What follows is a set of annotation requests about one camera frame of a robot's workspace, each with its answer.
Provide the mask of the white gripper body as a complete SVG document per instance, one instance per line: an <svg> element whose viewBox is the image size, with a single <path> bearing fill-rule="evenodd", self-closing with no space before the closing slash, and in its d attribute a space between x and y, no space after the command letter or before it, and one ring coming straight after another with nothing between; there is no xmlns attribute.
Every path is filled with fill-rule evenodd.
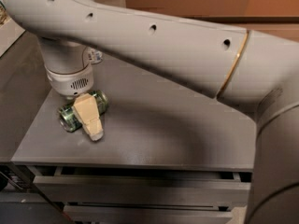
<svg viewBox="0 0 299 224"><path fill-rule="evenodd" d="M90 64L76 73L55 73L48 67L46 73L52 88L65 97L80 95L93 86L93 68Z"/></svg>

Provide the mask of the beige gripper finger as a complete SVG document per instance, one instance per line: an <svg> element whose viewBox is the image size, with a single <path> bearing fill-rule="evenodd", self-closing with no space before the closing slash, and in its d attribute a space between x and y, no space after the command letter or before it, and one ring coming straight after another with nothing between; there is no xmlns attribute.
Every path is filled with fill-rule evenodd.
<svg viewBox="0 0 299 224"><path fill-rule="evenodd" d="M87 135L93 141L100 140L104 135L104 130L100 120L100 115L96 100L89 93L81 94L72 106L75 117L82 124Z"/></svg>

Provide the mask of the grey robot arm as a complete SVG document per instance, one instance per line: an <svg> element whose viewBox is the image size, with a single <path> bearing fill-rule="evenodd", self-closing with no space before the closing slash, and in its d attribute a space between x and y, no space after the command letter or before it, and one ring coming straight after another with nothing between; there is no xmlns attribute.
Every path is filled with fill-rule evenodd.
<svg viewBox="0 0 299 224"><path fill-rule="evenodd" d="M256 154L246 224L298 224L299 46L244 28L91 0L4 0L11 19L133 63L248 115Z"/></svg>

